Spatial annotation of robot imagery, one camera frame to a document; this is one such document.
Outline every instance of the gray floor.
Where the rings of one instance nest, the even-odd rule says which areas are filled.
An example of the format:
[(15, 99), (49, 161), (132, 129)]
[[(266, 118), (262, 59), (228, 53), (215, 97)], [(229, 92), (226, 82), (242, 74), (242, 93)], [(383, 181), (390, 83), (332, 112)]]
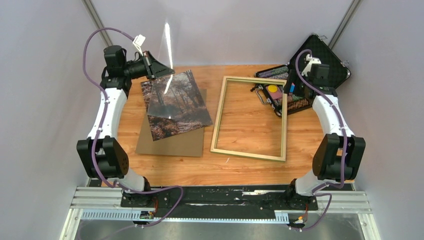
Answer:
[[(308, 223), (311, 225), (317, 219), (317, 214), (310, 213)], [(99, 240), (131, 224), (127, 221), (83, 221), (81, 240)], [(356, 214), (327, 214), (316, 228), (305, 232), (295, 232), (279, 224), (161, 222), (145, 229), (130, 228), (107, 239), (364, 240), (364, 236)]]

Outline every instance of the yellow round object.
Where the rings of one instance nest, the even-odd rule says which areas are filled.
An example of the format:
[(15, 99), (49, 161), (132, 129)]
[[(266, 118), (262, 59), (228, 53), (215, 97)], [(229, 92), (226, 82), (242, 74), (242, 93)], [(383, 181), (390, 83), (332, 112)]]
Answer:
[(275, 93), (277, 92), (278, 88), (276, 85), (269, 85), (268, 86), (268, 91), (270, 91), (271, 93)]

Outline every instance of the wall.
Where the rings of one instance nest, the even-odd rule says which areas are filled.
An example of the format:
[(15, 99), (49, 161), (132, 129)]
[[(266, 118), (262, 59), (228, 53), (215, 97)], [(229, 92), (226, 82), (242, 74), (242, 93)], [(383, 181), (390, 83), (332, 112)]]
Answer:
[[(0, 22), (0, 239), (57, 240), (87, 181), (76, 144), (100, 102), (82, 73), (95, 27), (78, 0), (2, 1)], [(88, 54), (97, 79), (103, 47)]]
[(422, 9), (420, 0), (364, 0), (334, 50), (350, 62), (340, 107), (367, 144), (356, 183), (383, 240), (423, 238)]
[[(104, 26), (147, 37), (167, 63), (170, 26), (174, 65), (287, 63), (311, 33), (331, 38), (352, 0), (93, 0)], [(118, 36), (114, 44), (135, 48)]]

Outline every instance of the wooden picture frame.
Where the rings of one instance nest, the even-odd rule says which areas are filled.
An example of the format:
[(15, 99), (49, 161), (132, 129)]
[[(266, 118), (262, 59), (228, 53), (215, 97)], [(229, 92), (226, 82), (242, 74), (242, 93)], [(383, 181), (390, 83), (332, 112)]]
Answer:
[(241, 82), (241, 83), (252, 83), (252, 84), (274, 84), (283, 85), (287, 84), (287, 80), (282, 79), (270, 79), (270, 78), (257, 78), (257, 77), (239, 77), (239, 76), (224, 76), (222, 81), (221, 95), (219, 96), (218, 111), (216, 113), (215, 126), (213, 128), (212, 144), (210, 146), (211, 153), (226, 154), (239, 157), (253, 158), (253, 159), (264, 159), (264, 160), (275, 160), (275, 161), (286, 161), (286, 142), (287, 142), (287, 94), (282, 95), (282, 115), (281, 115), (281, 154), (280, 156), (270, 156), (263, 154), (247, 153), (241, 151), (230, 151), (218, 149), (218, 135), (221, 124), (221, 115), (223, 112), (225, 94), (227, 90), (227, 82)]

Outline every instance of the wooden tabletop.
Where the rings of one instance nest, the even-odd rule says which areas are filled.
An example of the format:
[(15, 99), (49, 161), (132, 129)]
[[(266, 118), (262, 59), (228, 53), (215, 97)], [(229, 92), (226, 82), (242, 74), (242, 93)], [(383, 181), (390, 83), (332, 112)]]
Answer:
[[(175, 67), (176, 73), (192, 70), (200, 89), (207, 89), (206, 106), (213, 120), (217, 115), (223, 76), (253, 77), (274, 65), (227, 65)], [(265, 185), (288, 184), (306, 174), (323, 139), (323, 131), (310, 108), (288, 115), (286, 162), (250, 159), (211, 153), (213, 126), (204, 129), (202, 157), (146, 155), (135, 153), (146, 107), (140, 82), (133, 80), (123, 108), (118, 141), (134, 171), (152, 186), (171, 185)], [(262, 105), (252, 85), (229, 85), (222, 113), (217, 147), (226, 150), (276, 155), (281, 141), (281, 119), (269, 105)]]

